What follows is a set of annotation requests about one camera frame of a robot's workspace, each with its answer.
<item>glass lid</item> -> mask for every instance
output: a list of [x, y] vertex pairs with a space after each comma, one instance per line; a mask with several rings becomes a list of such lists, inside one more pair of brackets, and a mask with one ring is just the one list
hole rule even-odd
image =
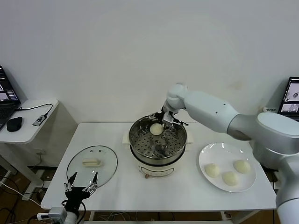
[[66, 176], [69, 179], [78, 172], [74, 186], [86, 187], [98, 172], [98, 187], [100, 187], [113, 177], [116, 168], [117, 156], [112, 149], [106, 146], [90, 146], [72, 158]]

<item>computer mouse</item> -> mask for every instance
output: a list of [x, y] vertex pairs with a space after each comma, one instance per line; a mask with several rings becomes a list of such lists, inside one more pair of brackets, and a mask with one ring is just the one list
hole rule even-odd
[[7, 130], [9, 132], [15, 132], [17, 130], [19, 130], [22, 127], [22, 121], [23, 118], [22, 117], [18, 117], [18, 118], [12, 118], [10, 119], [7, 123]]

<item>white robotic arm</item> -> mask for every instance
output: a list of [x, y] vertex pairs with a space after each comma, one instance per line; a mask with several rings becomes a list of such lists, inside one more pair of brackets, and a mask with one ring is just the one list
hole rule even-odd
[[299, 122], [275, 113], [249, 116], [238, 113], [228, 102], [200, 91], [188, 91], [178, 83], [167, 93], [163, 122], [171, 125], [174, 114], [186, 110], [190, 117], [238, 140], [253, 140], [255, 158], [282, 176], [276, 204], [282, 224], [299, 220]]

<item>white table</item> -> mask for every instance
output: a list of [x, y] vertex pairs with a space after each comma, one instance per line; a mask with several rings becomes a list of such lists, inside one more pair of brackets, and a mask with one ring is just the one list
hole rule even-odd
[[56, 99], [27, 99], [22, 101], [20, 106], [23, 108], [31, 108], [43, 104], [52, 104], [53, 108], [49, 111], [47, 119], [40, 126], [33, 126], [32, 124], [50, 109], [50, 105], [28, 111], [17, 111], [12, 115], [11, 118], [23, 117], [22, 127], [20, 130], [16, 132], [9, 132], [6, 129], [6, 126], [0, 130], [0, 143], [3, 143], [0, 150], [2, 157], [31, 181], [26, 193], [33, 192], [36, 187], [41, 187], [43, 185], [43, 181], [40, 179], [43, 171], [40, 170], [36, 174], [33, 173], [18, 156], [18, 152], [13, 152], [12, 150], [8, 149], [5, 144], [24, 144], [23, 148], [28, 150], [25, 144], [30, 143], [34, 139], [42, 126], [47, 122], [48, 118], [54, 112], [58, 105], [58, 101]]
[[[229, 193], [208, 182], [198, 170], [200, 150], [212, 142], [226, 142], [252, 156], [248, 142], [237, 141], [226, 134], [216, 133], [198, 123], [187, 130], [194, 138], [189, 151], [181, 158], [181, 167], [172, 175], [148, 178], [140, 173], [128, 147], [122, 144], [131, 123], [81, 123], [65, 151], [58, 169], [42, 201], [44, 209], [61, 206], [66, 198], [63, 183], [67, 181], [69, 162], [79, 151], [93, 145], [113, 149], [118, 157], [118, 167], [112, 179], [84, 200], [90, 211], [228, 211], [274, 209], [276, 194], [260, 164], [256, 165], [256, 182], [249, 190]], [[235, 223], [254, 212], [244, 212]]]

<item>laptop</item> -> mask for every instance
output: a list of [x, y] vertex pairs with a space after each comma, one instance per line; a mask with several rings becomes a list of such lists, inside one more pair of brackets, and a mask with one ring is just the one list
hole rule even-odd
[[0, 65], [0, 129], [8, 122], [21, 102]]

